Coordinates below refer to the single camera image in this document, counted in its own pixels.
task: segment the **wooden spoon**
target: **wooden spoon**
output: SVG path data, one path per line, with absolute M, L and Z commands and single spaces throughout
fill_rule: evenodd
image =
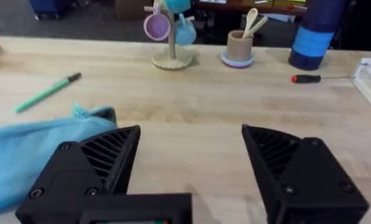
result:
M 247 37 L 249 30 L 252 28 L 253 23 L 258 17 L 258 14 L 259 12 L 256 8 L 249 10 L 247 14 L 247 25 L 245 26 L 245 31 L 243 32 L 243 36 L 242 36 L 243 39 Z
M 255 26 L 253 26 L 252 27 L 252 29 L 250 29 L 249 31 L 248 31 L 248 33 L 243 33 L 243 35 L 245 36 L 245 37 L 243 37 L 243 38 L 247 38 L 247 37 L 250 37 L 250 36 L 252 36 L 258 29 L 260 29 L 266 22 L 268 21 L 268 18 L 267 18 L 267 16 L 265 16 L 265 17 L 263 17 L 259 22 L 257 22 L 256 23 L 256 25 Z

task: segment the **mug holder stand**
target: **mug holder stand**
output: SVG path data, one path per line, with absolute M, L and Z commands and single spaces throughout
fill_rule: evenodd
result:
M 155 0 L 154 5 L 155 4 L 160 4 L 160 0 Z M 144 7 L 144 10 L 151 12 L 154 10 L 154 8 Z M 167 10 L 164 5 L 162 5 L 161 10 L 162 13 L 166 14 L 169 18 L 172 29 L 168 37 L 169 47 L 164 49 L 163 52 L 154 55 L 153 63 L 155 66 L 163 70 L 180 70 L 186 68 L 192 63 L 194 54 L 190 51 L 187 51 L 180 45 L 175 44 L 174 14 L 170 10 Z

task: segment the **wooden base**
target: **wooden base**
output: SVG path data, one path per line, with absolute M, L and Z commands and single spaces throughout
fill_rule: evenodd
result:
M 188 67 L 194 56 L 192 53 L 186 51 L 186 49 L 176 45 L 176 58 L 171 59 L 169 56 L 169 49 L 165 49 L 163 52 L 153 57 L 155 66 L 165 70 L 178 70 Z

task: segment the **screw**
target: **screw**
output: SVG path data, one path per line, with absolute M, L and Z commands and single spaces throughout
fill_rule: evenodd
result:
M 283 185 L 283 191 L 287 194 L 290 195 L 295 195 L 296 194 L 296 187 L 291 185 L 291 184 L 285 184 Z
M 317 140 L 313 140 L 313 141 L 311 141 L 311 144 L 313 146 L 318 146 L 319 142 Z
M 350 182 L 342 181 L 339 183 L 339 187 L 347 193 L 351 193 L 354 191 L 354 186 Z
M 66 150 L 69 150 L 70 148 L 71 148 L 70 144 L 64 143 L 64 144 L 61 145 L 60 150 L 61 151 L 66 151 Z
M 34 199 L 34 198 L 38 198 L 40 196 L 42 196 L 43 194 L 43 189 L 35 189 L 33 190 L 30 194 L 29 194 L 29 197 L 31 199 Z
M 98 189 L 97 188 L 90 188 L 90 189 L 87 189 L 86 190 L 86 195 L 87 196 L 94 196 L 98 193 Z

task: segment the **black mount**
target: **black mount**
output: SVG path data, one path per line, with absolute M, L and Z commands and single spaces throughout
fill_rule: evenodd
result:
M 17 218 L 22 224 L 191 224 L 191 194 L 126 195 L 140 134 L 140 127 L 133 126 L 80 143 L 63 142 L 18 208 Z
M 369 208 L 318 138 L 242 126 L 269 224 L 352 224 Z

